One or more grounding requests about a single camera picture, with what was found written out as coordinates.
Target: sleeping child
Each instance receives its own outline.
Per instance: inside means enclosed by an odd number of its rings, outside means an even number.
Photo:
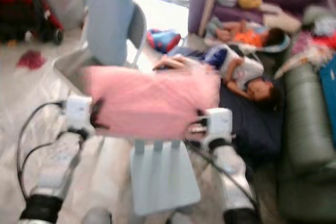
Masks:
[[[183,48],[185,56],[194,51]],[[175,55],[162,57],[153,70],[162,68],[186,69],[202,64],[206,68],[219,71],[223,82],[234,93],[253,100],[261,109],[274,110],[281,103],[281,92],[273,83],[264,79],[264,67],[256,60],[240,57],[228,45],[215,46],[208,53],[197,58]]]
[[[285,32],[280,28],[271,28],[257,33],[247,27],[245,20],[222,23],[217,17],[210,20],[207,33],[208,36],[216,37],[224,43],[240,42],[256,47],[278,45],[285,39]]]

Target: pink pillow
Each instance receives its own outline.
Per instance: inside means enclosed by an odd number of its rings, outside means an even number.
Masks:
[[[88,67],[85,87],[105,104],[97,123],[113,136],[182,140],[197,110],[218,106],[220,79],[204,68],[193,72],[142,73],[122,67]]]

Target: child's arm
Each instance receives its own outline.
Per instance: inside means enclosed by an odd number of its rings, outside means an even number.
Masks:
[[[173,69],[185,69],[185,64],[168,57],[162,57],[153,67],[153,70],[158,70],[160,67],[171,67]]]
[[[252,100],[252,97],[245,91],[241,90],[235,81],[229,81],[227,83],[227,88],[230,89],[235,94],[239,94],[240,96],[245,97],[246,99]]]
[[[235,72],[236,68],[238,66],[240,66],[242,63],[244,62],[243,58],[239,58],[239,59],[233,59],[230,63],[229,66],[227,68],[227,73],[226,73],[226,77],[225,77],[225,81],[231,81],[233,78],[233,73]]]

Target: orange shirt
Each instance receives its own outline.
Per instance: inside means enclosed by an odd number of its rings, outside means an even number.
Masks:
[[[262,47],[262,41],[260,34],[256,33],[253,30],[249,30],[245,33],[237,33],[234,38],[234,42],[241,42],[249,45],[253,45],[256,47]]]

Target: pillow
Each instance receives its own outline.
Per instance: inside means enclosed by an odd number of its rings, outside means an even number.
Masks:
[[[280,28],[288,34],[296,33],[301,27],[301,21],[285,13],[265,14],[264,24],[270,28]]]
[[[97,123],[113,136],[182,140],[197,110],[218,107],[219,76],[193,72],[142,73],[122,67],[88,67],[84,83],[93,101],[104,99]]]
[[[88,0],[88,6],[87,37],[90,51],[103,65],[124,65],[133,1]]]

